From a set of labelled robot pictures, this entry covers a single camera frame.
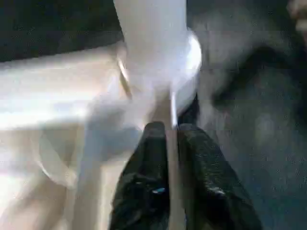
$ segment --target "white plastic object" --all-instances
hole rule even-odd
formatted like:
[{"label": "white plastic object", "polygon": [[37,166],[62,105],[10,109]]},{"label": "white plastic object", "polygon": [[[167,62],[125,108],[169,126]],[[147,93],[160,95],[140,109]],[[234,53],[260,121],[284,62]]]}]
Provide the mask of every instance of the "white plastic object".
[{"label": "white plastic object", "polygon": [[132,95],[159,95],[172,85],[180,111],[194,98],[201,47],[186,26],[185,0],[114,0],[126,49],[119,66]]}]

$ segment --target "black object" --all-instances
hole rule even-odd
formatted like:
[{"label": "black object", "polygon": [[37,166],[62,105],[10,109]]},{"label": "black object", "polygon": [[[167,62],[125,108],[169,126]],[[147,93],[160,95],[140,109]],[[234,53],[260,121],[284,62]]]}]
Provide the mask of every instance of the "black object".
[{"label": "black object", "polygon": [[178,143],[187,229],[262,229],[248,194],[217,144],[191,124],[179,126]]},{"label": "black object", "polygon": [[109,229],[166,230],[168,219],[165,128],[152,122],[119,178]]}]

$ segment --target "white cylinder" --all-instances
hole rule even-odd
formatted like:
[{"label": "white cylinder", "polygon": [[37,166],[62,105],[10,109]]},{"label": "white cylinder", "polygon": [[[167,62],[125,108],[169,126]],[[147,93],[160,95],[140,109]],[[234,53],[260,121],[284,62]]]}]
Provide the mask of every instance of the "white cylinder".
[{"label": "white cylinder", "polygon": [[167,60],[187,45],[186,0],[114,0],[128,60]]}]

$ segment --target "white plastic rod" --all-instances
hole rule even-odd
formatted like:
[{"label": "white plastic rod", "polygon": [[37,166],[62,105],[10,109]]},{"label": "white plastic rod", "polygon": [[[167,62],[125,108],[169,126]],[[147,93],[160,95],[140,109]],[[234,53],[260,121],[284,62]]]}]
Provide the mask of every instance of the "white plastic rod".
[{"label": "white plastic rod", "polygon": [[186,0],[114,0],[128,60],[163,61],[187,46]]}]

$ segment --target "white plastic tube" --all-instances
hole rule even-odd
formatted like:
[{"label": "white plastic tube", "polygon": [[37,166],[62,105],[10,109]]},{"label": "white plastic tube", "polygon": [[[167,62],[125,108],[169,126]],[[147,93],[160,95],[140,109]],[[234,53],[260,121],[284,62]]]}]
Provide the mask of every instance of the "white plastic tube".
[{"label": "white plastic tube", "polygon": [[201,65],[200,44],[187,29],[186,0],[114,0],[114,4],[126,44],[119,66],[132,95],[141,93],[144,101],[145,95],[161,95],[170,86],[180,111],[195,96]]},{"label": "white plastic tube", "polygon": [[144,63],[187,46],[186,0],[114,0],[128,59]]}]

